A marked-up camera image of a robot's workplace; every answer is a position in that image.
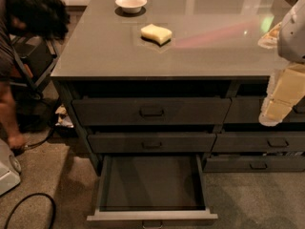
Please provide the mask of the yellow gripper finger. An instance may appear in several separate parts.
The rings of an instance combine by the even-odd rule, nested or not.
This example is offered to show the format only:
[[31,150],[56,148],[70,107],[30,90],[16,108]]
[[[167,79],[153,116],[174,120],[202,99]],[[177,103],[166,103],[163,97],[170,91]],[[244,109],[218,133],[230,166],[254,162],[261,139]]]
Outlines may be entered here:
[[304,96],[304,64],[289,64],[284,70],[274,71],[261,106],[259,123],[267,127],[276,126]]
[[257,42],[258,46],[264,49],[276,48],[280,28],[281,28],[281,23],[276,24],[272,29],[270,29],[258,40]]

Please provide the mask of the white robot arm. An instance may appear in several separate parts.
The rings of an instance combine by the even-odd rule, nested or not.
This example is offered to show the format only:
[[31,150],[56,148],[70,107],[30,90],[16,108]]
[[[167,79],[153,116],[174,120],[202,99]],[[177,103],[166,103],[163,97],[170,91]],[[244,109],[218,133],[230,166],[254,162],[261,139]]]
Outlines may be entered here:
[[277,49],[289,64],[270,75],[259,123],[273,127],[281,123],[305,96],[305,0],[297,0],[281,22],[258,40],[265,49]]

